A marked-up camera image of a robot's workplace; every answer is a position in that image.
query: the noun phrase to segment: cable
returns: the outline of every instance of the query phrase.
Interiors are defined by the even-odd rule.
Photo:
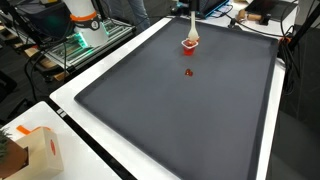
[[[40,4],[39,2],[37,2],[37,3],[33,3],[33,2],[25,2],[25,3],[23,3],[23,1],[21,1],[20,3],[16,4],[15,7],[21,6],[21,5],[33,5],[33,4],[43,5],[43,4]]]
[[[58,40],[56,40],[56,41],[52,41],[52,42],[46,42],[46,43],[44,43],[44,44],[41,45],[41,48],[48,48],[48,47],[52,47],[52,46],[57,46],[57,45],[59,45],[60,43],[65,43],[65,42],[68,40],[68,39],[67,39],[67,35],[68,35],[72,30],[73,30],[73,29],[72,29],[72,24],[71,24],[70,21],[69,21],[68,27],[67,27],[65,33],[64,33],[64,35],[63,35],[60,39],[58,39]]]
[[[283,28],[283,19],[284,14],[286,13],[287,9],[290,7],[291,4],[297,2],[297,0],[292,1],[282,12],[280,18],[280,28],[283,35],[283,38],[279,42],[279,54],[278,56],[285,62],[286,70],[285,70],[285,77],[284,77],[284,84],[283,84],[283,93],[284,95],[290,95],[294,91],[294,79],[293,79],[293,69],[296,71],[298,78],[300,78],[300,68],[301,68],[301,61],[299,59],[299,67],[294,62],[294,57],[292,52],[289,49],[289,39],[287,38],[288,33],[292,26],[284,32]]]
[[[226,14],[228,14],[233,9],[233,5],[231,5],[231,4],[227,4],[226,6],[227,7],[231,7],[231,8],[229,10],[223,12],[223,13],[220,11],[220,15],[219,16],[209,16],[209,18],[221,18],[221,17],[224,17]]]
[[[227,16],[229,19],[234,19],[231,16],[229,16],[228,14],[225,14],[225,16]],[[239,24],[240,26],[243,26],[243,27],[245,27],[245,28],[247,28],[247,29],[249,29],[249,30],[251,30],[253,32],[259,33],[259,34],[263,34],[263,35],[267,35],[267,36],[273,36],[273,37],[283,37],[282,35],[270,34],[270,33],[265,33],[265,32],[261,32],[261,31],[252,29],[252,28],[250,28],[250,27],[248,27],[246,25],[241,24],[238,20],[236,20],[236,23]]]
[[[298,63],[299,63],[299,70],[300,70],[300,73],[301,73],[301,68],[302,68],[302,57],[301,57],[301,48],[300,48],[300,43],[298,43],[297,45],[298,47]]]
[[[28,44],[28,43],[29,43],[29,38],[30,38],[30,36],[27,36],[26,44]]]
[[[317,29],[317,27],[319,27],[319,25],[320,25],[320,23],[318,23],[317,25],[315,25],[315,26],[314,26],[312,29],[310,29],[308,32],[311,32],[311,31]]]
[[[313,7],[315,2],[316,2],[316,0],[312,1],[311,6],[310,6],[309,11],[308,11],[308,14],[307,14],[307,17],[306,17],[306,20],[308,19],[309,15],[310,15],[310,12],[311,12],[311,9],[312,9],[312,7]]]
[[[143,23],[143,22],[144,22],[145,20],[147,20],[147,19],[167,17],[167,15],[165,15],[165,16],[148,16],[148,17],[145,17],[143,20],[141,20],[140,22],[138,22],[137,24],[135,24],[135,25],[133,25],[133,26],[132,26],[132,25],[125,25],[125,24],[118,24],[118,23],[115,23],[115,22],[112,20],[112,18],[110,18],[109,5],[108,5],[105,1],[102,1],[102,2],[103,2],[103,3],[107,6],[107,8],[108,8],[108,10],[107,10],[107,15],[108,15],[111,23],[112,23],[113,25],[116,25],[116,26],[137,27],[137,26],[139,26],[141,23]]]
[[[297,13],[296,13],[296,17],[298,17],[298,15],[299,15],[299,13],[300,13],[300,10],[301,10],[301,8],[300,8],[300,6],[299,6],[299,4],[297,5]]]
[[[206,4],[203,6],[203,9],[205,9],[208,6],[210,0],[207,0]]]
[[[29,59],[28,59],[28,61],[26,62],[26,64],[24,65],[24,73],[25,73],[25,75],[27,76],[27,79],[28,79],[28,81],[29,81],[29,83],[30,83],[30,85],[31,85],[31,91],[32,91],[32,96],[33,96],[33,99],[35,100],[35,102],[38,102],[38,99],[37,99],[37,96],[36,96],[36,93],[35,93],[35,88],[34,88],[34,86],[33,86],[33,83],[32,83],[32,80],[31,80],[31,78],[30,78],[30,76],[29,76],[29,74],[28,74],[28,64],[31,62],[31,60],[32,59],[34,59],[36,56],[38,56],[38,54],[39,53],[41,53],[40,51],[39,52],[37,52],[37,53],[35,53],[35,54],[33,54]]]
[[[36,26],[34,26],[31,22],[28,23],[28,25],[30,25],[30,26],[33,28],[33,30],[37,31],[39,34],[43,34],[43,35],[45,35],[46,37],[51,38],[50,41],[44,41],[44,42],[43,42],[43,46],[51,46],[51,45],[54,45],[54,43],[59,44],[59,43],[64,42],[64,41],[66,40],[65,38],[67,37],[67,35],[70,34],[71,31],[73,30],[73,29],[72,29],[72,23],[71,23],[71,21],[68,21],[66,31],[65,31],[65,33],[63,34],[62,37],[57,37],[57,36],[53,36],[53,35],[47,34],[47,33],[43,32],[42,30],[38,29],[38,28],[37,28]]]
[[[66,74],[67,74],[67,47],[66,47],[66,43],[63,43],[64,46],[64,72],[63,72],[63,81],[65,82],[66,79]]]
[[[282,35],[283,37],[286,37],[286,34],[284,33],[284,30],[283,30],[283,18],[284,18],[284,14],[286,13],[286,11],[288,10],[288,8],[290,7],[291,4],[297,2],[298,0],[294,0],[292,1],[290,4],[287,5],[287,7],[283,10],[282,14],[281,14],[281,17],[280,17],[280,27],[281,27],[281,32],[282,32]]]
[[[34,87],[35,90],[39,91],[40,93],[48,96],[48,94],[44,93],[42,90],[40,90],[34,83],[34,79],[33,79],[33,72],[35,70],[35,67],[36,67],[36,64],[38,64],[41,60],[42,60],[42,57],[49,51],[49,49],[47,49],[46,51],[43,51],[41,53],[40,56],[38,56],[38,58],[35,60],[34,64],[32,65],[32,68],[30,70],[30,79],[31,79],[31,85]]]
[[[17,33],[18,38],[19,38],[20,41],[22,42],[21,36],[20,36],[20,34],[19,34],[19,31],[18,31],[18,29],[17,29],[16,23],[15,23],[15,20],[13,19],[13,17],[12,17],[12,26],[14,27],[14,29],[15,29],[15,31],[16,31],[16,33]]]

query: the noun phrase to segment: wire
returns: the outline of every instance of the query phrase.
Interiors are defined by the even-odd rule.
[[[203,9],[205,9],[208,6],[210,0],[207,0],[206,4],[204,4]]]
[[[37,31],[39,34],[43,34],[43,35],[45,35],[46,37],[49,37],[49,38],[51,38],[51,40],[50,41],[45,41],[45,42],[43,42],[43,44],[44,44],[44,46],[49,46],[48,44],[54,44],[54,43],[57,43],[57,44],[59,44],[59,43],[62,43],[62,42],[64,42],[66,39],[66,37],[67,37],[67,35],[68,34],[70,34],[71,33],[71,31],[73,30],[72,29],[72,23],[71,23],[71,21],[68,21],[68,24],[67,24],[67,28],[66,28],[66,31],[65,31],[65,33],[63,34],[63,36],[62,37],[57,37],[57,36],[54,36],[54,35],[50,35],[50,34],[47,34],[47,33],[45,33],[45,32],[43,32],[42,30],[40,30],[40,29],[38,29],[35,25],[33,25],[31,22],[30,23],[28,23],[28,25],[30,25],[35,31]]]
[[[299,70],[300,70],[300,73],[301,73],[301,71],[302,71],[302,57],[301,57],[301,48],[300,48],[300,43],[298,42],[298,45],[297,45],[297,47],[298,47],[298,62],[299,62]]]
[[[312,9],[312,7],[313,7],[315,2],[316,2],[316,0],[312,1],[311,6],[310,6],[309,11],[308,11],[308,14],[307,14],[307,17],[306,17],[306,20],[308,19],[309,15],[310,15],[310,12],[311,12],[311,9]]]
[[[298,66],[294,63],[294,58],[292,52],[289,49],[288,43],[285,44],[285,50],[288,52],[289,60],[291,61],[294,69],[297,71],[298,78],[300,78],[300,70],[298,69]]]
[[[66,79],[66,74],[67,74],[67,47],[66,47],[66,43],[63,43],[64,46],[64,72],[63,72],[63,81],[65,82]]]
[[[317,27],[319,27],[319,25],[320,25],[320,23],[318,23],[317,25],[315,25],[315,26],[314,26],[312,29],[310,29],[308,32],[311,32],[311,31],[317,29]]]
[[[209,16],[209,18],[221,18],[224,17],[226,14],[228,14],[232,9],[233,9],[233,5],[231,4],[227,4],[227,7],[231,7],[229,10],[225,11],[225,12],[221,12],[220,11],[220,15],[219,16]]]
[[[41,52],[39,51],[39,52],[33,54],[33,55],[28,59],[28,61],[26,62],[26,64],[24,65],[24,69],[23,69],[23,70],[24,70],[24,73],[25,73],[25,75],[27,76],[27,79],[28,79],[28,81],[29,81],[29,83],[30,83],[30,85],[31,85],[32,96],[33,96],[33,99],[35,100],[35,102],[38,102],[38,99],[37,99],[37,96],[36,96],[36,92],[35,92],[34,85],[33,85],[32,80],[31,80],[31,78],[30,78],[30,76],[29,76],[29,74],[28,74],[28,64],[31,62],[32,59],[34,59],[36,56],[38,56],[39,53],[41,53]]]
[[[225,14],[225,16],[227,16],[229,19],[234,19],[232,17],[230,17],[228,14]],[[270,33],[265,33],[265,32],[261,32],[261,31],[258,31],[258,30],[255,30],[255,29],[252,29],[246,25],[243,25],[242,23],[240,23],[238,20],[236,20],[236,23],[239,24],[240,26],[243,26],[253,32],[256,32],[256,33],[259,33],[259,34],[263,34],[263,35],[267,35],[267,36],[273,36],[273,37],[283,37],[282,35],[276,35],[276,34],[270,34]]]
[[[287,30],[287,32],[286,32],[286,35],[289,35],[289,31],[292,29],[292,31],[294,31],[294,25],[291,25],[290,27],[289,27],[289,29]]]
[[[29,43],[29,38],[30,38],[30,36],[27,37],[27,39],[26,39],[26,44]]]
[[[47,93],[44,93],[42,90],[40,90],[34,83],[34,78],[33,78],[33,72],[35,70],[35,67],[36,67],[36,64],[38,64],[41,60],[42,60],[42,57],[49,51],[49,49],[47,49],[46,51],[43,51],[41,53],[40,56],[38,56],[38,58],[35,60],[34,64],[32,65],[32,68],[30,70],[30,79],[31,79],[31,85],[34,87],[34,89],[36,89],[37,91],[39,91],[40,93],[48,96]]]
[[[286,37],[286,34],[284,33],[284,30],[283,30],[283,18],[284,18],[284,14],[286,13],[286,11],[288,10],[288,8],[290,7],[291,4],[297,2],[298,0],[294,0],[292,1],[290,4],[287,5],[287,7],[283,10],[282,14],[281,14],[281,17],[280,17],[280,27],[281,27],[281,32],[282,32],[282,35],[283,37]]]
[[[14,27],[14,30],[16,31],[18,38],[19,38],[20,41],[22,42],[20,33],[19,33],[18,29],[17,29],[16,23],[15,23],[15,20],[13,19],[13,17],[12,17],[12,26]]]
[[[299,13],[300,13],[300,10],[301,10],[301,8],[300,8],[300,6],[299,6],[299,4],[297,5],[297,13],[296,13],[296,17],[298,17],[298,15],[299,15]]]
[[[21,5],[32,5],[32,4],[39,4],[39,5],[43,5],[43,4],[40,4],[40,2],[37,2],[37,3],[34,3],[34,2],[24,2],[24,1],[21,1],[20,3],[16,4],[15,7],[17,6],[21,6]]]

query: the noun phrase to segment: equipment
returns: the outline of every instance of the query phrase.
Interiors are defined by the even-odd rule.
[[[97,47],[107,43],[108,32],[97,16],[91,0],[64,0],[75,22],[75,32],[83,37],[84,46]]]
[[[26,23],[39,32],[42,39],[48,37],[61,39],[72,33],[69,30],[70,32],[65,34],[68,25],[73,28],[73,23],[70,22],[70,11],[63,2],[45,6],[39,0],[23,0],[17,4],[17,12]]]
[[[75,100],[181,179],[256,179],[278,41],[197,26],[193,56],[175,18]]]
[[[0,1],[0,9],[4,15],[10,16],[10,20],[13,23],[18,23],[23,32],[28,34],[28,36],[39,46],[42,45],[41,39],[38,37],[37,33],[32,30],[25,21],[17,13],[15,6],[10,4],[7,0]]]
[[[188,9],[190,3],[193,0],[180,0],[177,2],[176,6],[171,8],[171,13],[174,15],[189,15],[190,11]],[[221,6],[229,2],[229,0],[196,0],[198,4],[198,11],[196,13],[197,18],[206,19],[215,10],[219,9]]]
[[[297,32],[297,34],[292,38],[291,42],[288,44],[289,49],[291,51],[295,49],[300,39],[304,36],[305,33],[308,32],[312,24],[318,19],[319,16],[320,16],[320,4],[318,4],[317,7],[313,10],[313,12],[310,14],[310,16],[307,17],[307,20],[303,23],[300,30]]]
[[[196,29],[196,11],[199,11],[199,2],[198,0],[191,0],[190,6],[189,6],[190,12],[191,12],[191,29],[188,34],[188,38],[191,42],[195,42],[199,40],[199,35]]]
[[[265,25],[265,26],[269,24],[270,18],[271,18],[271,14],[264,14],[264,15],[248,14],[244,9],[240,10],[237,15],[238,22],[243,22],[246,20],[258,21],[260,25]]]
[[[262,15],[265,18],[267,14],[271,14],[271,20],[280,21],[282,12],[288,7],[286,13],[284,14],[284,19],[292,12],[296,7],[296,4],[281,0],[253,0],[247,7],[246,11],[253,14]]]

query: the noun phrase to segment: computer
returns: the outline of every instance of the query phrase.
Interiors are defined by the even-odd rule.
[[[206,19],[209,17],[212,13],[214,13],[215,10],[219,9],[220,7],[227,4],[229,0],[200,0],[199,1],[199,12],[196,13],[196,17],[200,19]],[[183,9],[182,4],[188,4],[189,0],[180,0],[178,3],[178,8]],[[182,10],[184,14],[189,14],[189,11],[187,8]]]

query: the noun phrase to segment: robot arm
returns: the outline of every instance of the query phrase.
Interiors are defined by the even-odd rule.
[[[108,32],[97,16],[91,0],[64,0],[75,23],[75,32],[83,41],[84,47],[97,47],[107,43]]]
[[[190,11],[199,11],[200,0],[176,0],[177,4],[171,8],[172,15],[189,15]]]
[[[189,0],[189,10],[199,11],[200,0]]]

